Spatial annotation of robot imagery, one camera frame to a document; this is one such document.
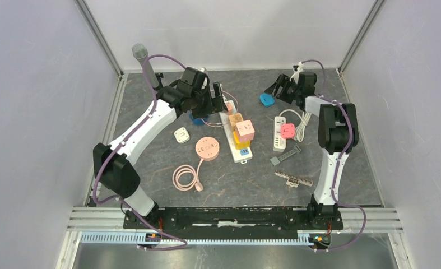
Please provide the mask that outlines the light blue plug adapter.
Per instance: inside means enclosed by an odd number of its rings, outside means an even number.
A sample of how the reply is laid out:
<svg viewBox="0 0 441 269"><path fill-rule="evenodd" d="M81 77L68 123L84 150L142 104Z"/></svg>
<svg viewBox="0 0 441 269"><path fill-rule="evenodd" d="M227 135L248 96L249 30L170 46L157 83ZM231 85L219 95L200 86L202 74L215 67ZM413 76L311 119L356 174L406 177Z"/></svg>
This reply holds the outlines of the light blue plug adapter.
<svg viewBox="0 0 441 269"><path fill-rule="evenodd" d="M275 98L267 93L260 94L259 100L261 104L266 108L271 107L275 104Z"/></svg>

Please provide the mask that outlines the dark blue cube socket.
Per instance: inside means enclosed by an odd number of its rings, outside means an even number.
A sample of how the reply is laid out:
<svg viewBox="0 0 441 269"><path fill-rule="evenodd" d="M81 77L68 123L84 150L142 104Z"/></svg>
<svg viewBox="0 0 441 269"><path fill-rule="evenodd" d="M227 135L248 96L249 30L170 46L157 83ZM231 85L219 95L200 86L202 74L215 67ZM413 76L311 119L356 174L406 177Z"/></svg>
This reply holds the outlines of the dark blue cube socket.
<svg viewBox="0 0 441 269"><path fill-rule="evenodd" d="M191 113L189 113L188 116L194 125L196 126L205 125L206 118L195 118Z"/></svg>

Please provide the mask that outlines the pink cube socket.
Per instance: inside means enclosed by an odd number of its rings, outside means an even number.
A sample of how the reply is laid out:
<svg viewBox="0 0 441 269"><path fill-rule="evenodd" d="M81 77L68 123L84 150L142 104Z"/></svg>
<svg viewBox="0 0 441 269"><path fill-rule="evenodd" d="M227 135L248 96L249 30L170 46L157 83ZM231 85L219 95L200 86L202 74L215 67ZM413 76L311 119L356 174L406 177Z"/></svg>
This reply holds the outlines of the pink cube socket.
<svg viewBox="0 0 441 269"><path fill-rule="evenodd" d="M241 143L251 141L254 139L255 129L251 120L244 120L236 123L235 133L238 141Z"/></svg>

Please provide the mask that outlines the round pink power socket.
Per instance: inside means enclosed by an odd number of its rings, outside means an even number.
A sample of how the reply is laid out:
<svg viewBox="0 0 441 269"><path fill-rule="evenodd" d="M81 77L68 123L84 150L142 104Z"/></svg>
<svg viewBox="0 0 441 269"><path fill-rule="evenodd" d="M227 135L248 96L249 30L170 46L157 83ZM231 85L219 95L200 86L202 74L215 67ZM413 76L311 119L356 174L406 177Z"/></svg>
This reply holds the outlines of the round pink power socket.
<svg viewBox="0 0 441 269"><path fill-rule="evenodd" d="M196 154L204 161L216 159L220 153L220 145L213 137L202 137L195 146Z"/></svg>

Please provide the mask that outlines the white plug adapter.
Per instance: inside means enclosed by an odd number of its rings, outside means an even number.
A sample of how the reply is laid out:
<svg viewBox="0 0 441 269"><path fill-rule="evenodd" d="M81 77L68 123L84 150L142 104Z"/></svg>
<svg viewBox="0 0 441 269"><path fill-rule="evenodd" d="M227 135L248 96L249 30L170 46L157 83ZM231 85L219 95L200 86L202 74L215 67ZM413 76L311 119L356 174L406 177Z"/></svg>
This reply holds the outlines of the white plug adapter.
<svg viewBox="0 0 441 269"><path fill-rule="evenodd" d="M186 143L190 140L190 134L185 127L181 127L174 131L174 137L179 144Z"/></svg>

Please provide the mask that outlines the long white power strip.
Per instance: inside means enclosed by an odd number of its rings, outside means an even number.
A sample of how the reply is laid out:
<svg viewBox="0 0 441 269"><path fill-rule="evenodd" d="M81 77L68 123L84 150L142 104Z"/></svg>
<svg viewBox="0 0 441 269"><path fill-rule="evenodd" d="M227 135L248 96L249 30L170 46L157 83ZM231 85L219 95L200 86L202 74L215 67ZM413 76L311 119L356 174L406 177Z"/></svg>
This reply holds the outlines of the long white power strip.
<svg viewBox="0 0 441 269"><path fill-rule="evenodd" d="M246 147L246 148L238 150L235 147L234 131L232 131L230 128L230 121L229 121L228 113L227 112L219 112L219 117L220 117L221 123L224 128L225 136L228 141L228 146L229 146L234 163L246 164L249 160L251 160L253 158L253 153L251 151L251 148Z"/></svg>

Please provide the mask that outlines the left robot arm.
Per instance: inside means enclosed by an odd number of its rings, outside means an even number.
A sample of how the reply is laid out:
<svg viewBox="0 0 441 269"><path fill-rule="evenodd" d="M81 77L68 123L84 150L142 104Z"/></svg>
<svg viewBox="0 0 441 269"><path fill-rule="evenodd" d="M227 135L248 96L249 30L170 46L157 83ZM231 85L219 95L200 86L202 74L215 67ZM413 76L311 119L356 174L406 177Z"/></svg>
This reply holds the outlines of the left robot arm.
<svg viewBox="0 0 441 269"><path fill-rule="evenodd" d="M158 223L159 214L156 202L140 186L135 163L153 139L183 113L202 119L227 110L221 84L192 67L167 86L159 82L152 93L154 100L133 125L108 145L98 143L93 149L94 187L102 184L114 192L138 213L137 221L148 229Z"/></svg>

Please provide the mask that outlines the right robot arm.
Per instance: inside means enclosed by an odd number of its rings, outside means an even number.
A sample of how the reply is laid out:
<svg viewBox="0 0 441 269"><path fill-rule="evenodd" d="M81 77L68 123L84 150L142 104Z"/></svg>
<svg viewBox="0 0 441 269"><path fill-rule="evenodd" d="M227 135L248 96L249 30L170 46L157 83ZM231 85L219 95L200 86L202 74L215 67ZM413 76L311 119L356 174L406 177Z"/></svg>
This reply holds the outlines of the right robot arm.
<svg viewBox="0 0 441 269"><path fill-rule="evenodd" d="M303 112L318 117L318 144L322 149L319 181L308 204L306 220L314 229L322 228L329 218L336 218L340 203L338 186L349 154L359 142L356 106L327 100L315 93L317 75L301 71L292 77L279 75L264 93L288 104L295 104Z"/></svg>

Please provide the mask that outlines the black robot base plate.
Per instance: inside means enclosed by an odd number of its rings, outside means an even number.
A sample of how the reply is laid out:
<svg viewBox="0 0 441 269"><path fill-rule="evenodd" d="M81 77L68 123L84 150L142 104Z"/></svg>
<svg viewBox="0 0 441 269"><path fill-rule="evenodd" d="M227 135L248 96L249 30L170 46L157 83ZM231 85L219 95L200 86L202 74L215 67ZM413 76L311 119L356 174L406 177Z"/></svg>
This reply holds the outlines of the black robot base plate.
<svg viewBox="0 0 441 269"><path fill-rule="evenodd" d="M295 239L298 231L342 230L339 211L318 213L307 207L164 207L152 210L145 223L126 211L128 230L153 226L184 240Z"/></svg>

